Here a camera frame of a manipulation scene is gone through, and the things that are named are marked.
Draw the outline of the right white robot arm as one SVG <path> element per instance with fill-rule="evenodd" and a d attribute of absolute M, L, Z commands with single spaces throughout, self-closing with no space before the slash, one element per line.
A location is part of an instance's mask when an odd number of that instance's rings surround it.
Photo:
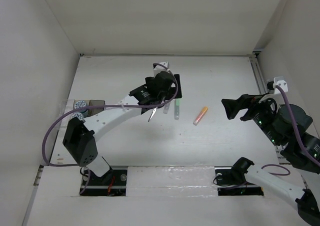
<path fill-rule="evenodd" d="M 307 133 L 312 117 L 285 100 L 277 105 L 265 95 L 244 94 L 238 99 L 222 99 L 229 120 L 241 111 L 241 121 L 254 121 L 274 146 L 283 146 L 280 154 L 299 171 L 307 188 L 291 185 L 265 171 L 253 161 L 241 157 L 230 169 L 236 184 L 251 183 L 262 187 L 291 205 L 309 225 L 320 224 L 320 140 Z"/>

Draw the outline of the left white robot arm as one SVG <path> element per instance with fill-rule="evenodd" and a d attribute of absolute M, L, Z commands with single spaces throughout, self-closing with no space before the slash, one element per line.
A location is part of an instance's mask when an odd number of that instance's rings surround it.
<path fill-rule="evenodd" d="M 132 90 L 123 100 L 83 120 L 69 120 L 62 144 L 80 167 L 88 168 L 100 184 L 107 184 L 113 169 L 99 155 L 97 142 L 113 128 L 149 110 L 156 112 L 164 103 L 182 97 L 180 75 L 162 70 L 147 77 L 145 84 Z"/>

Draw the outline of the orange capped marker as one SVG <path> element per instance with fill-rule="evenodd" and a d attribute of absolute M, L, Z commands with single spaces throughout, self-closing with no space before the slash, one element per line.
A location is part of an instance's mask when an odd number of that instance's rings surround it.
<path fill-rule="evenodd" d="M 170 105 L 171 105 L 171 103 L 168 102 L 168 103 L 164 106 L 164 109 L 163 109 L 163 113 L 164 113 L 164 114 L 167 114 L 167 113 L 169 112 Z"/>

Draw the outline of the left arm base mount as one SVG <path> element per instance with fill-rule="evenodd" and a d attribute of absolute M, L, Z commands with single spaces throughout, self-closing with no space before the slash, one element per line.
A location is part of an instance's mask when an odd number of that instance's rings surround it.
<path fill-rule="evenodd" d="M 79 195 L 84 197 L 124 197 L 127 191 L 128 168 L 115 167 L 106 178 L 99 178 L 92 171 L 81 167 Z"/>

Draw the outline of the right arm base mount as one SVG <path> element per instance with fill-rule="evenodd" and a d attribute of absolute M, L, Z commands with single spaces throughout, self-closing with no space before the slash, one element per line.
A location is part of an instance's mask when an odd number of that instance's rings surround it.
<path fill-rule="evenodd" d="M 253 164 L 241 157 L 231 167 L 216 167 L 212 183 L 217 186 L 218 196 L 264 196 L 261 187 L 245 179 L 245 173 Z"/>

